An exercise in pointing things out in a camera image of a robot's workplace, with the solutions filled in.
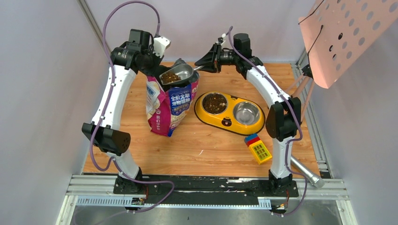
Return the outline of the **metal food scoop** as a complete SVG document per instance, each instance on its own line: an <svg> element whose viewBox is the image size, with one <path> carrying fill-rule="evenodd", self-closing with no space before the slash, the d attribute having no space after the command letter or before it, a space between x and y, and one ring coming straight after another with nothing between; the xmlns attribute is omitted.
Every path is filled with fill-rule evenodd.
<svg viewBox="0 0 398 225"><path fill-rule="evenodd" d="M181 64L172 67L159 76L162 85L174 84L189 80L195 71L202 69L204 66L191 67L188 64Z"/></svg>

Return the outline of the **cat food bag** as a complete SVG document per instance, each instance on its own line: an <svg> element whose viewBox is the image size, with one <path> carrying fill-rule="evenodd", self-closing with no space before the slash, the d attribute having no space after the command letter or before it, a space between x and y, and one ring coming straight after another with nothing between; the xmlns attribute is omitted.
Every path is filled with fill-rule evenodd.
<svg viewBox="0 0 398 225"><path fill-rule="evenodd" d="M162 73L185 63L179 58L170 67L159 66L155 72L156 76L146 77L145 109L152 133L171 137L194 104L200 78L197 71L182 84L162 85L157 79Z"/></svg>

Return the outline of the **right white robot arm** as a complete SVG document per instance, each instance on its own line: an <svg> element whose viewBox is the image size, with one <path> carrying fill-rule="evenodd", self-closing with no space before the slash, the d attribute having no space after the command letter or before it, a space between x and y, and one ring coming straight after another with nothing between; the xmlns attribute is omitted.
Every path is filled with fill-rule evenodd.
<svg viewBox="0 0 398 225"><path fill-rule="evenodd" d="M268 106L265 127L273 141L273 159L269 170L268 189L273 195L281 195L292 181L291 148L299 141L301 130L301 101L283 91L265 69L263 62L252 54L251 40L246 33L230 35L231 48L222 46L224 37L218 38L211 49L194 65L201 71L219 73L222 66L235 66L260 93Z"/></svg>

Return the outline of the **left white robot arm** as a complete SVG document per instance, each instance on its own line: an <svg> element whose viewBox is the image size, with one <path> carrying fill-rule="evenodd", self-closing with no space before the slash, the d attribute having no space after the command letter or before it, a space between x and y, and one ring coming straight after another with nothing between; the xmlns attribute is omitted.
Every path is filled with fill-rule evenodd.
<svg viewBox="0 0 398 225"><path fill-rule="evenodd" d="M131 136L120 130L122 110L137 74L153 74L170 44L165 36L131 29L129 39L106 54L109 73L99 108L91 122L82 125L94 166L104 172L114 164L133 194L143 190L144 181L129 150Z"/></svg>

